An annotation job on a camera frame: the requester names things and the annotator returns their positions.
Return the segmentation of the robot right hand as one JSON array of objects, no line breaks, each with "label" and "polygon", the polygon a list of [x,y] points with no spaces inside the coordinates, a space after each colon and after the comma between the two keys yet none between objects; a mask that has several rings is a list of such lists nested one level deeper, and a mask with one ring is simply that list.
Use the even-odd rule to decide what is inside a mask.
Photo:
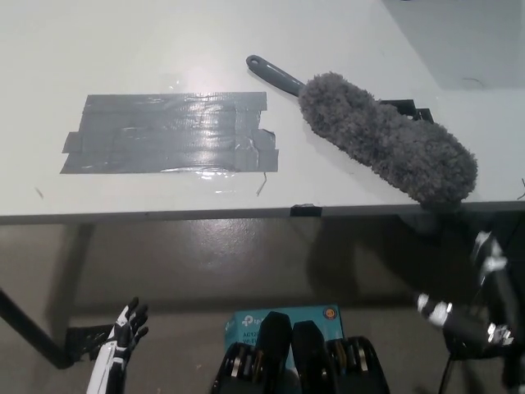
[{"label": "robot right hand", "polygon": [[524,325],[518,295],[509,275],[509,261],[498,240],[490,233],[477,234],[472,261],[479,272],[479,284],[490,315],[484,323],[445,301],[421,293],[418,312],[433,326],[478,346],[510,348],[524,343]]}]

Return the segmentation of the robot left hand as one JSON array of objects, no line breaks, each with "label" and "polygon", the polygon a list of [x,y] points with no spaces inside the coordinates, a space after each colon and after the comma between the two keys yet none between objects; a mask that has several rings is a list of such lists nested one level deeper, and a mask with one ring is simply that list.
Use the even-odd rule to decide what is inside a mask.
[{"label": "robot left hand", "polygon": [[121,311],[106,340],[116,346],[116,357],[128,360],[140,340],[148,333],[148,306],[134,297]]}]

